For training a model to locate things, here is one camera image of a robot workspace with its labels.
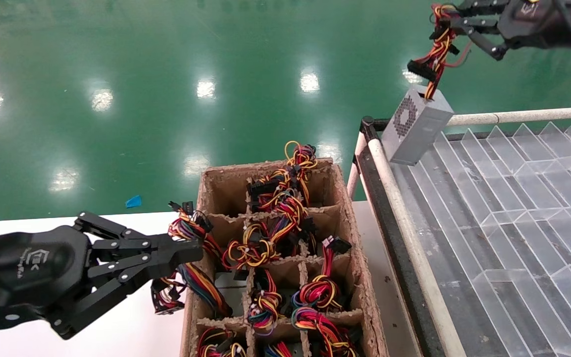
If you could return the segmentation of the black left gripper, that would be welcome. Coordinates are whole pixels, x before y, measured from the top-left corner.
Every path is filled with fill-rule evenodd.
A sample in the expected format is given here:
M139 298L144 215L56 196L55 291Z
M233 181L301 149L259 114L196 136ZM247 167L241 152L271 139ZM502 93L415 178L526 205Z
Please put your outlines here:
M100 264L88 254L90 246L89 238L70 226L0 235L0 330L50 314L52 329L71 339L149 281L171 275L183 258L202 257L141 253Z

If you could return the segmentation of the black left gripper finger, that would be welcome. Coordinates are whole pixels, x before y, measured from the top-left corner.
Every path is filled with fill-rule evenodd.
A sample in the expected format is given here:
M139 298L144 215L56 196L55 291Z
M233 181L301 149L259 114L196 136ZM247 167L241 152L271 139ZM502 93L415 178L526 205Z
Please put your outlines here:
M168 234L145 235L95 213L81 212L73 228L98 239L92 243L92 251L99 259L121 259L149 254L161 259L200 259L202 243L174 240Z

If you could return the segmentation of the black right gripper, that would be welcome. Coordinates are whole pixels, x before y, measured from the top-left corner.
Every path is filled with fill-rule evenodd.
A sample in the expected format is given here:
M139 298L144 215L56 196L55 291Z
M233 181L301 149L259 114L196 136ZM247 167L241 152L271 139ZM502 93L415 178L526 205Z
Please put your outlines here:
M496 61L509 49L554 48L561 44L561 23L552 0L464 0L460 16L501 14L495 19L451 18L449 27Z

